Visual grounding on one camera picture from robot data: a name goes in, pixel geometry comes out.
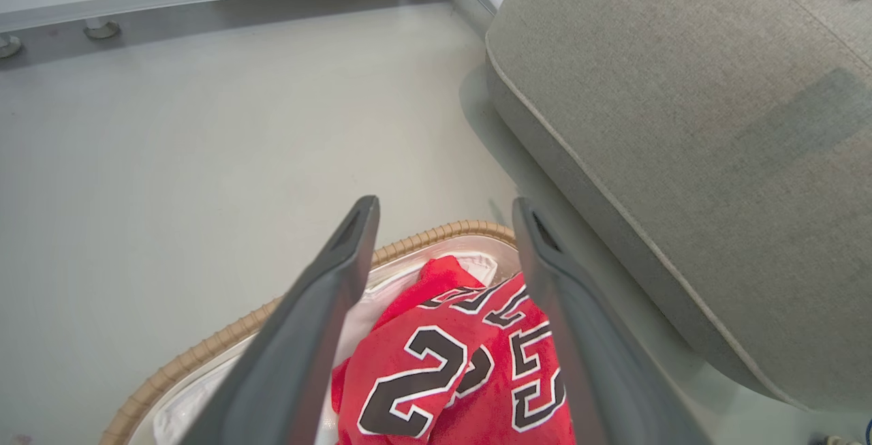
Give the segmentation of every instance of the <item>red jersey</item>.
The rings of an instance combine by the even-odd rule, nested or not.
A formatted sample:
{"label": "red jersey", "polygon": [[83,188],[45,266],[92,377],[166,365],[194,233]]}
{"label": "red jersey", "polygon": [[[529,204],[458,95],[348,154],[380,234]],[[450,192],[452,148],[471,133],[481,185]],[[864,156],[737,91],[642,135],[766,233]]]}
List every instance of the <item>red jersey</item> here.
{"label": "red jersey", "polygon": [[452,256],[427,262],[333,370],[331,399],[340,445],[575,443],[523,275],[486,288]]}

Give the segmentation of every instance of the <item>gray floor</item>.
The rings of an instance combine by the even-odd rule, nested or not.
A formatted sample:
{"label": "gray floor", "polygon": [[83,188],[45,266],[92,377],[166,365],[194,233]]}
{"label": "gray floor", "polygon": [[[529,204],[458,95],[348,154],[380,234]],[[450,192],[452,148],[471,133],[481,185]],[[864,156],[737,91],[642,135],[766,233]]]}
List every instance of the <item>gray floor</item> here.
{"label": "gray floor", "polygon": [[353,200],[379,244],[548,210],[717,443],[858,437],[731,383],[488,102],[474,0],[239,0],[21,31],[0,62],[0,441],[94,443],[160,365],[280,295]]}

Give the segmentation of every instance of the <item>sofa cushion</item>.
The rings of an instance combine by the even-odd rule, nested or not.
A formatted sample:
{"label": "sofa cushion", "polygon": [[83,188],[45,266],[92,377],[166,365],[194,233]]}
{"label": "sofa cushion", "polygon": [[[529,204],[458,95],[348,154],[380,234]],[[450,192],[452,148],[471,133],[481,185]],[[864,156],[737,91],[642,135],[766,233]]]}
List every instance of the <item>sofa cushion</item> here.
{"label": "sofa cushion", "polygon": [[696,351],[872,408],[872,3],[505,0],[493,102]]}

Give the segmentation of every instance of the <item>round metal foot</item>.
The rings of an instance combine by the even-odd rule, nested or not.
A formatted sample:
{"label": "round metal foot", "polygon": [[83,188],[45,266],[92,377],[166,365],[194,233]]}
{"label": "round metal foot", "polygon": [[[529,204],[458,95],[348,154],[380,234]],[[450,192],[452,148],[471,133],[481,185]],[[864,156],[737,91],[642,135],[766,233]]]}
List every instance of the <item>round metal foot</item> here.
{"label": "round metal foot", "polygon": [[13,57],[21,51],[21,40],[15,36],[3,37],[0,35],[0,44],[3,44],[0,46],[0,58]]}
{"label": "round metal foot", "polygon": [[118,26],[118,23],[114,20],[107,20],[106,24],[99,26],[97,28],[89,28],[85,27],[84,35],[88,36],[93,40],[105,40],[106,38],[112,38],[121,32],[121,26]]}

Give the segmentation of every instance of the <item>tan woven basket rim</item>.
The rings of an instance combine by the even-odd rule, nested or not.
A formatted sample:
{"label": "tan woven basket rim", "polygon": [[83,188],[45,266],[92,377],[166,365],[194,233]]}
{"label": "tan woven basket rim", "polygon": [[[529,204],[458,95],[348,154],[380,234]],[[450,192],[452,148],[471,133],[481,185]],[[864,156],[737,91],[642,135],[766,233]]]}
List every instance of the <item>tan woven basket rim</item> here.
{"label": "tan woven basket rim", "polygon": [[[515,246],[514,232],[511,228],[494,224],[491,221],[456,221],[453,224],[431,228],[426,232],[381,247],[373,253],[373,268],[401,258],[410,252],[460,236],[492,237],[512,247]],[[140,426],[149,409],[175,383],[246,337],[256,333],[280,301],[281,296],[278,296],[261,308],[252,311],[248,316],[240,318],[240,320],[203,340],[199,345],[181,353],[164,367],[159,368],[119,408],[109,423],[109,427],[106,427],[106,431],[103,432],[99,445],[127,445],[134,430]]]}

